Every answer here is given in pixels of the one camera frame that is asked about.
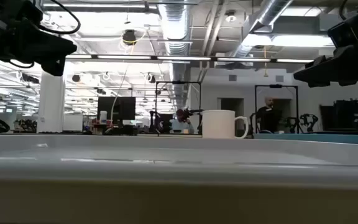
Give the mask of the black ceiling device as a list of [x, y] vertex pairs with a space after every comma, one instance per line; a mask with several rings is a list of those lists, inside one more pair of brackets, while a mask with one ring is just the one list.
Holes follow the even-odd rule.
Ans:
[[125, 30], [122, 36], [122, 42], [125, 45], [134, 45], [137, 42], [137, 38], [135, 36], [135, 30], [133, 29]]

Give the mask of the black background equipment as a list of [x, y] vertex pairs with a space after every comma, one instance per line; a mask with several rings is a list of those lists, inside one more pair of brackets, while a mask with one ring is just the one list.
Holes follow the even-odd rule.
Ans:
[[319, 110], [324, 131], [358, 130], [358, 100], [337, 100]]

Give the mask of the blue plate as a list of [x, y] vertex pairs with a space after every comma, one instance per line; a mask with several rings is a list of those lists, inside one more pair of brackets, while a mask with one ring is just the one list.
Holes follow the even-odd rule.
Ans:
[[254, 134], [254, 139], [276, 139], [358, 144], [358, 135], [351, 134]]

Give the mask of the white building pillar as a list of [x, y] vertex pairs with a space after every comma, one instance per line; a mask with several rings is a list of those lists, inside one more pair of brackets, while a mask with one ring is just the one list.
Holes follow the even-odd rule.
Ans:
[[63, 131], [65, 78], [41, 73], [37, 133]]

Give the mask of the black background rig frame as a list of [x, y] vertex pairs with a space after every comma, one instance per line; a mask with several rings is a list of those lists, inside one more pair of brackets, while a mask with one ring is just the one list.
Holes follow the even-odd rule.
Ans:
[[258, 92], [257, 92], [257, 89], [258, 87], [268, 87], [268, 88], [294, 88], [295, 89], [295, 93], [296, 93], [296, 116], [295, 117], [287, 117], [285, 118], [285, 120], [289, 120], [289, 119], [292, 119], [292, 120], [295, 120], [295, 124], [294, 126], [291, 128], [291, 133], [295, 133], [295, 128], [296, 128], [296, 132], [299, 133], [300, 132], [300, 127], [298, 125], [299, 123], [299, 103], [298, 103], [298, 87], [295, 86], [295, 85], [279, 85], [279, 84], [271, 84], [271, 85], [255, 85], [254, 86], [254, 100], [255, 100], [255, 113], [254, 113], [254, 116], [255, 116], [255, 132], [256, 133], [270, 133], [272, 134], [270, 131], [261, 131], [260, 130], [260, 126], [259, 126], [259, 122], [257, 122], [256, 120], [256, 113], [257, 113], [257, 103], [258, 103], [258, 100], [257, 100], [257, 96], [258, 96]]
[[201, 109], [201, 83], [200, 82], [187, 82], [187, 81], [157, 81], [155, 84], [155, 109], [154, 112], [150, 112], [151, 115], [151, 127], [153, 127], [153, 131], [157, 134], [179, 134], [184, 135], [182, 133], [171, 133], [171, 119], [175, 119], [177, 107], [175, 104], [175, 100], [173, 96], [169, 96], [168, 99], [168, 113], [163, 112], [163, 106], [165, 101], [158, 99], [158, 97], [163, 93], [167, 92], [169, 93], [171, 90], [173, 91], [173, 85], [181, 85], [181, 84], [188, 84], [188, 93], [190, 92], [190, 88], [193, 86], [193, 84], [197, 84], [199, 89], [198, 90], [198, 109], [191, 109], [189, 106], [185, 105], [185, 107], [182, 109], [186, 115], [188, 116], [188, 119], [191, 121], [195, 133], [194, 134], [201, 134], [202, 133], [202, 112]]

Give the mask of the black computer monitor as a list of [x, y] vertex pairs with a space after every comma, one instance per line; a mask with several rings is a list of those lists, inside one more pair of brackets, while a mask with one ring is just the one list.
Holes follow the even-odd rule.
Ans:
[[121, 122], [135, 120], [135, 97], [116, 97], [102, 96], [98, 98], [97, 119], [99, 120], [99, 112], [107, 111], [110, 121]]

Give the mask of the white box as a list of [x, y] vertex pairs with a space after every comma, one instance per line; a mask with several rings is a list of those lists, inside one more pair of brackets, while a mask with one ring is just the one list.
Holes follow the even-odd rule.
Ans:
[[82, 114], [65, 114], [63, 117], [63, 131], [82, 131]]

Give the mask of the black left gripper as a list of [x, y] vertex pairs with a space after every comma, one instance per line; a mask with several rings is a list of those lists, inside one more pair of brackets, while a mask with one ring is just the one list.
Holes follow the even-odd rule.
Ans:
[[44, 34], [28, 19], [7, 25], [7, 43], [7, 61], [37, 62], [43, 71], [55, 77], [63, 75], [65, 57], [77, 51], [72, 41]]

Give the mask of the slanted silver ventilation duct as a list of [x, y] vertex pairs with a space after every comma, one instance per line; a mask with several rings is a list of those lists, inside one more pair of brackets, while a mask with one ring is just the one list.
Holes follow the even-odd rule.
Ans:
[[263, 0], [260, 10], [248, 15], [242, 26], [242, 40], [232, 51], [231, 57], [244, 58], [252, 48], [259, 44], [254, 31], [269, 27], [272, 28], [274, 22], [282, 15], [293, 0]]

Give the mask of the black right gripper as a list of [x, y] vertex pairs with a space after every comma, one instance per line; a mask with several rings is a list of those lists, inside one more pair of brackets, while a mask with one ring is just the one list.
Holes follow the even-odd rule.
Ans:
[[329, 86], [331, 82], [340, 86], [355, 85], [358, 82], [358, 44], [338, 48], [328, 59], [325, 55], [315, 58], [305, 69], [295, 72], [293, 78], [307, 83], [310, 88]]

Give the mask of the overhead light bar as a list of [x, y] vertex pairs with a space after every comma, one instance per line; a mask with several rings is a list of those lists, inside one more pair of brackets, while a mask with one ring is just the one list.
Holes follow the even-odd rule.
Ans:
[[292, 58], [235, 58], [235, 57], [192, 57], [192, 56], [164, 56], [164, 55], [96, 55], [96, 54], [73, 54], [66, 56], [67, 59], [90, 59], [90, 60], [153, 60], [153, 61], [180, 61], [180, 62], [252, 62], [252, 63], [310, 63], [311, 59]]

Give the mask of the white ceramic mug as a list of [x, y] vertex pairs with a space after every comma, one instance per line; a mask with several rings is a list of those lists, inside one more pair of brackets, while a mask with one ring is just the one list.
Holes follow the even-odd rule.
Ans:
[[[242, 136], [236, 136], [235, 123], [243, 120], [245, 130]], [[244, 139], [249, 131], [247, 117], [235, 116], [231, 110], [204, 110], [202, 118], [202, 138], [207, 139]]]

